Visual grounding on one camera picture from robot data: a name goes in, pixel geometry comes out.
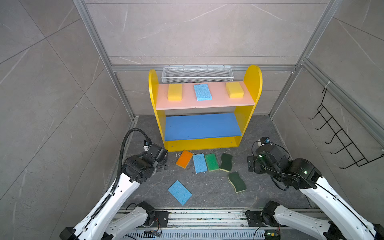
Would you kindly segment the orange sponge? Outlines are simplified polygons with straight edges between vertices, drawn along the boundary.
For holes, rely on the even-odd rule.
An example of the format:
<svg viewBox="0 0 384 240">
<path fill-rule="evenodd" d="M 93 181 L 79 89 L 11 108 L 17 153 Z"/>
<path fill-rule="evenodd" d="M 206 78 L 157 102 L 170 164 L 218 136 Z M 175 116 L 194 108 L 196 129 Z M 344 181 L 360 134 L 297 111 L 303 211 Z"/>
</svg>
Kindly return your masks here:
<svg viewBox="0 0 384 240">
<path fill-rule="evenodd" d="M 184 150 L 180 155 L 179 159 L 177 160 L 176 165 L 183 169 L 186 169 L 193 155 L 193 153 Z"/>
</svg>

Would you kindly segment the dark green curved sponge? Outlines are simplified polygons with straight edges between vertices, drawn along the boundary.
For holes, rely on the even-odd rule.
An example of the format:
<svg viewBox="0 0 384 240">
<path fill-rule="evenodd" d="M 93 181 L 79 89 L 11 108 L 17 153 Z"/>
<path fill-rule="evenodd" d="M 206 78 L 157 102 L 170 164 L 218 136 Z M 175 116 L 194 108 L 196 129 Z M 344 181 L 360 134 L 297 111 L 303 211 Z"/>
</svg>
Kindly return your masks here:
<svg viewBox="0 0 384 240">
<path fill-rule="evenodd" d="M 220 170 L 230 173 L 233 167 L 233 156 L 227 153 L 223 153 L 221 156 Z"/>
<path fill-rule="evenodd" d="M 228 179 L 231 185 L 234 187 L 235 193 L 241 193 L 247 189 L 245 182 L 241 179 L 238 172 L 229 173 Z"/>
</svg>

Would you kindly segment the green yellow sponge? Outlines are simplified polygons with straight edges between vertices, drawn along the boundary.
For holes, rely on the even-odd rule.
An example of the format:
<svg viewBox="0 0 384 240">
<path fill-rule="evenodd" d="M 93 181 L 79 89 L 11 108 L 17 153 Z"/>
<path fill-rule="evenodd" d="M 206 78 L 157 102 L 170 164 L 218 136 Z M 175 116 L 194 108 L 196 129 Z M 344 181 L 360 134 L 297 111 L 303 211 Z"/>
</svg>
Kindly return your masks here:
<svg viewBox="0 0 384 240">
<path fill-rule="evenodd" d="M 209 172 L 219 170 L 219 164 L 214 153 L 205 155 L 206 165 Z"/>
</svg>

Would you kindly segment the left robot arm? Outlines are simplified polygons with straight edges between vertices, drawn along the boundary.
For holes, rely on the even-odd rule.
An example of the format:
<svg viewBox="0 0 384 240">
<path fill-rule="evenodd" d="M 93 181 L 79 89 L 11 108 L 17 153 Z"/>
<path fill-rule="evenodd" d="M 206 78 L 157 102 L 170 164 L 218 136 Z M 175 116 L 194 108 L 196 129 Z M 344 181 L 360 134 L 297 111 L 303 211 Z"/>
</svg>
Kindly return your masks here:
<svg viewBox="0 0 384 240">
<path fill-rule="evenodd" d="M 138 155 L 125 157 L 129 136 L 139 132 L 145 137 L 146 150 Z M 167 150 L 154 143 L 138 128 L 130 129 L 123 141 L 118 159 L 117 176 L 95 207 L 74 227 L 66 227 L 60 233 L 62 240 L 117 240 L 137 227 L 150 227 L 155 222 L 156 210 L 150 204 L 141 202 L 123 217 L 114 220 L 115 215 L 128 197 L 157 169 L 167 161 Z"/>
</svg>

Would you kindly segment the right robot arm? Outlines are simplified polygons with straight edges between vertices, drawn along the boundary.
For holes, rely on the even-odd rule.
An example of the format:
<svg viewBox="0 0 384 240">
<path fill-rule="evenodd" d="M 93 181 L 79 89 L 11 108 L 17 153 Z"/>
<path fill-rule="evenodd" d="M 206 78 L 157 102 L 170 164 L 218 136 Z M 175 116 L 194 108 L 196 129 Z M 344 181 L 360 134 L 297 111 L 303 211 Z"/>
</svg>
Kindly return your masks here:
<svg viewBox="0 0 384 240">
<path fill-rule="evenodd" d="M 309 217 L 269 201 L 261 211 L 264 225 L 278 224 L 299 230 L 318 240 L 382 240 L 384 227 L 373 224 L 355 211 L 328 183 L 323 174 L 308 160 L 293 161 L 282 153 L 282 147 L 261 138 L 257 149 L 247 158 L 249 172 L 267 174 L 277 186 L 300 191 L 312 200 L 327 220 Z"/>
</svg>

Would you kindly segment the yellow shelf unit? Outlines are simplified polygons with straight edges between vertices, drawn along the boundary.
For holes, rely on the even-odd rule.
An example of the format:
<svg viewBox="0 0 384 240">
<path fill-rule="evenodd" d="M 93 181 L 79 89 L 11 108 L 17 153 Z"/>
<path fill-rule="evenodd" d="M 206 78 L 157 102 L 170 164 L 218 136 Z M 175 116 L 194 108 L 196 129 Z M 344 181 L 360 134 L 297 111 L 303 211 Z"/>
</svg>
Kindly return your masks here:
<svg viewBox="0 0 384 240">
<path fill-rule="evenodd" d="M 158 79 L 156 70 L 149 71 L 149 93 L 165 148 L 170 152 L 238 147 L 256 109 L 263 89 L 261 68 L 251 65 L 244 79 L 241 99 L 230 99 L 227 82 L 183 83 L 183 98 L 168 101 L 168 85 Z M 194 85 L 207 84 L 212 100 L 197 101 Z M 233 107 L 229 113 L 205 113 L 167 116 L 170 110 L 199 110 Z"/>
</svg>

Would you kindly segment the light blue sponge front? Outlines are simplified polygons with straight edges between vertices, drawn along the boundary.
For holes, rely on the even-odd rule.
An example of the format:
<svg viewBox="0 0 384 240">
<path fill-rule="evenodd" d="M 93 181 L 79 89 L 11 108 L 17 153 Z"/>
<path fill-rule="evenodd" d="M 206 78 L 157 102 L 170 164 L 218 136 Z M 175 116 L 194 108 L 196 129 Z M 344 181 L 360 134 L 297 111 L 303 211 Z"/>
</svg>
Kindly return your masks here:
<svg viewBox="0 0 384 240">
<path fill-rule="evenodd" d="M 185 188 L 180 181 L 175 181 L 168 189 L 174 198 L 184 206 L 186 202 L 192 197 L 192 193 Z"/>
</svg>

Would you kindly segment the light blue sponge middle row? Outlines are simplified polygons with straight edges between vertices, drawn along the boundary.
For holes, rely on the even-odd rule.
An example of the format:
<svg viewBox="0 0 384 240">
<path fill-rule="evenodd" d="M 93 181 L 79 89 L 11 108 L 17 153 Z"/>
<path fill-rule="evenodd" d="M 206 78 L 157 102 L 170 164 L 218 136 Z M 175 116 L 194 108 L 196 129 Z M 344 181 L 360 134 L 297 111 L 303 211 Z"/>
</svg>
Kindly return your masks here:
<svg viewBox="0 0 384 240">
<path fill-rule="evenodd" d="M 208 170 L 204 154 L 193 155 L 193 161 L 196 174 L 203 173 Z"/>
</svg>

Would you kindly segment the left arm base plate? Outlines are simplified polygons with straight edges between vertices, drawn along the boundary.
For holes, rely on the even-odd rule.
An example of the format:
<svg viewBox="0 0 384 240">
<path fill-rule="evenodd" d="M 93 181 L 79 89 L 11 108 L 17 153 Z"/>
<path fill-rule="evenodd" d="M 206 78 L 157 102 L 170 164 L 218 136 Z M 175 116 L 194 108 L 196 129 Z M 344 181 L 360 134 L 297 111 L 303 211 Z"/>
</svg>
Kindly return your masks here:
<svg viewBox="0 0 384 240">
<path fill-rule="evenodd" d="M 143 227 L 166 228 L 168 226 L 169 214 L 170 212 L 167 211 L 150 213 Z"/>
</svg>

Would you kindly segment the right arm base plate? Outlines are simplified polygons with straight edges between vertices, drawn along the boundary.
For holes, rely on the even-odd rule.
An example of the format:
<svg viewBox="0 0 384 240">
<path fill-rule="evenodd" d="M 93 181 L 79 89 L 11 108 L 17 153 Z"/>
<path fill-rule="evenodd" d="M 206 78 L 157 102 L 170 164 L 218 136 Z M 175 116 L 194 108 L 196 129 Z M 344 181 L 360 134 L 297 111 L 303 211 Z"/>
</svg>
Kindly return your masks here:
<svg viewBox="0 0 384 240">
<path fill-rule="evenodd" d="M 262 211 L 245 211 L 246 219 L 249 227 L 264 227 L 264 219 Z"/>
</svg>

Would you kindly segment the aluminium rail base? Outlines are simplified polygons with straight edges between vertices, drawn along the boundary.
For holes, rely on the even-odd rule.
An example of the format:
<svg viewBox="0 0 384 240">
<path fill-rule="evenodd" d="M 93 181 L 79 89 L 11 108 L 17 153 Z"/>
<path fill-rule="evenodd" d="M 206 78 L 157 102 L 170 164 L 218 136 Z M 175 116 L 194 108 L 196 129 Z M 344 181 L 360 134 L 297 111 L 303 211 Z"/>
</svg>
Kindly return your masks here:
<svg viewBox="0 0 384 240">
<path fill-rule="evenodd" d="M 249 227 L 245 211 L 261 209 L 158 209 L 169 214 L 166 228 L 137 227 L 123 240 L 312 240 L 278 223 Z"/>
</svg>

